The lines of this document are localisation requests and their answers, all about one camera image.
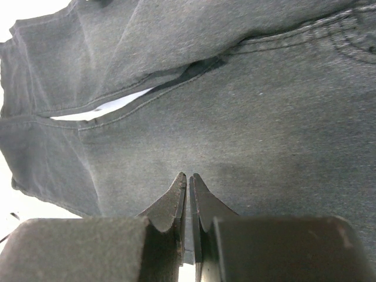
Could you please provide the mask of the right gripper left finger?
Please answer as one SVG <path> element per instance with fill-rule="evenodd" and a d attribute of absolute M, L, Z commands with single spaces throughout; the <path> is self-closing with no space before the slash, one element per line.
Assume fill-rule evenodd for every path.
<path fill-rule="evenodd" d="M 173 232 L 179 266 L 183 265 L 185 252 L 186 203 L 187 177 L 179 172 L 168 190 L 138 214 L 147 217 L 158 231 Z"/>

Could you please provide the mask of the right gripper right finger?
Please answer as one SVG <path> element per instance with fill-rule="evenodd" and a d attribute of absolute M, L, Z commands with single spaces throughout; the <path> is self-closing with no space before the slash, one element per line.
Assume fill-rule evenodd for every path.
<path fill-rule="evenodd" d="M 193 229 L 196 281 L 222 281 L 215 218 L 228 219 L 238 214 L 218 199 L 195 173 L 189 179 L 190 213 Z"/>

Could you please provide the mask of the black trousers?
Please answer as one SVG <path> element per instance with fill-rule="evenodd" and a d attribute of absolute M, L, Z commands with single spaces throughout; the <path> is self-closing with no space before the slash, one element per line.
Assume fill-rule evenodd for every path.
<path fill-rule="evenodd" d="M 180 172 L 241 215 L 338 215 L 375 261 L 374 1 L 72 1 L 1 44 L 12 187 L 133 216 Z"/>

